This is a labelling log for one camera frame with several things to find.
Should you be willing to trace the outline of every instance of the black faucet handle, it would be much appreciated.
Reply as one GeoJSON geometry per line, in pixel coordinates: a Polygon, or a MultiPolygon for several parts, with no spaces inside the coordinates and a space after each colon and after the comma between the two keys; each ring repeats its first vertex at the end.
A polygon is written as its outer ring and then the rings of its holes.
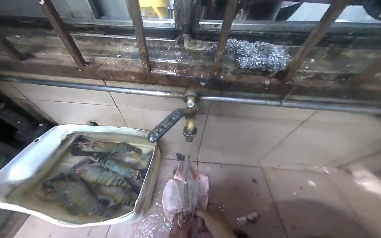
{"type": "Polygon", "coordinates": [[[178,108],[170,115],[168,115],[162,122],[160,122],[154,129],[148,134],[149,142],[158,141],[174,124],[176,124],[183,116],[192,113],[194,110],[189,108],[178,108]]]}

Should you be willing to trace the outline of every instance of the metal pipe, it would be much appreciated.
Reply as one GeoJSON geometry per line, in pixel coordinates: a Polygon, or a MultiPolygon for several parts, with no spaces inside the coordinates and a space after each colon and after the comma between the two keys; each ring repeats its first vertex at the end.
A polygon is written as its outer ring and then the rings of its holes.
{"type": "MultiPolygon", "coordinates": [[[[207,100],[212,102],[232,102],[232,103],[274,106],[274,107],[280,107],[280,103],[281,103],[281,101],[275,101],[275,100],[217,97],[217,96],[199,97],[199,100],[207,100]]],[[[342,112],[366,113],[366,114],[381,114],[381,108],[378,108],[378,107],[366,107],[366,106],[344,105],[344,104],[326,104],[326,103],[318,103],[318,102],[285,101],[283,102],[282,107],[326,110],[326,111],[342,111],[342,112]]]]}
{"type": "MultiPolygon", "coordinates": [[[[125,94],[134,95],[146,95],[155,97],[170,97],[170,98],[183,98],[185,94],[179,92],[166,92],[166,91],[155,91],[155,90],[145,90],[145,89],[129,89],[129,88],[119,88],[112,86],[100,86],[91,84],[74,84],[66,83],[60,81],[50,81],[50,80],[37,80],[30,78],[20,78],[20,77],[2,77],[0,80],[11,81],[17,83],[25,84],[39,84],[47,86],[56,86],[64,88],[73,89],[88,89],[96,91],[108,91],[108,92],[118,92],[125,94]]],[[[220,96],[201,96],[199,100],[211,101],[211,102],[232,102],[232,103],[242,103],[251,105],[263,105],[263,106],[280,106],[280,100],[270,100],[270,99],[253,99],[253,98],[237,98],[237,97],[220,97],[220,96]]],[[[381,108],[375,106],[359,106],[359,105],[345,105],[345,104],[332,104],[332,103],[321,103],[321,102],[298,102],[298,101],[285,101],[282,107],[285,108],[300,108],[300,109],[313,109],[313,110],[326,110],[326,111],[342,111],[342,112],[352,112],[352,113],[366,113],[366,114],[381,114],[381,108]]]]}

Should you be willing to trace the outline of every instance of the white tray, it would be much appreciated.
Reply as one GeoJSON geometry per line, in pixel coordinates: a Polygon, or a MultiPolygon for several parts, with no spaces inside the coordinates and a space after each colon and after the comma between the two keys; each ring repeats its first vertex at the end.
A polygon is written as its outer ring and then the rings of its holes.
{"type": "Polygon", "coordinates": [[[35,139],[0,170],[0,208],[31,214],[62,227],[110,225],[142,219],[142,215],[150,207],[161,162],[161,153],[157,144],[148,142],[147,136],[148,131],[126,127],[86,125],[53,127],[35,139]],[[154,151],[144,184],[131,212],[97,222],[86,216],[72,216],[42,199],[36,199],[33,196],[28,198],[28,192],[33,194],[33,190],[57,166],[61,155],[66,152],[74,139],[71,134],[76,133],[95,133],[98,136],[108,134],[118,142],[126,142],[154,151]]]}

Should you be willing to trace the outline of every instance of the faucet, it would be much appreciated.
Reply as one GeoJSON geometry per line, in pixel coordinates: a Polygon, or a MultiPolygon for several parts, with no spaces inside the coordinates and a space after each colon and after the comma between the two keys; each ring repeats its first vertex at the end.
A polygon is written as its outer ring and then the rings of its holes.
{"type": "Polygon", "coordinates": [[[195,127],[196,103],[198,95],[192,89],[187,90],[183,101],[186,103],[185,108],[178,108],[168,115],[148,134],[149,142],[158,141],[169,129],[171,129],[183,116],[186,118],[186,126],[183,128],[183,135],[187,142],[192,142],[198,130],[195,127]]]}

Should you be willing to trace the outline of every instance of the hand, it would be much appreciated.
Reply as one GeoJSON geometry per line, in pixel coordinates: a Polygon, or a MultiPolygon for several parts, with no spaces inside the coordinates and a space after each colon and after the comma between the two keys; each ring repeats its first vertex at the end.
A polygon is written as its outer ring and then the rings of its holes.
{"type": "Polygon", "coordinates": [[[196,215],[204,219],[205,225],[213,238],[236,238],[220,209],[210,205],[206,211],[198,209],[196,215]]]}
{"type": "Polygon", "coordinates": [[[188,238],[190,229],[193,226],[193,216],[185,220],[182,227],[179,226],[179,216],[173,221],[173,227],[168,235],[168,238],[188,238]]]}

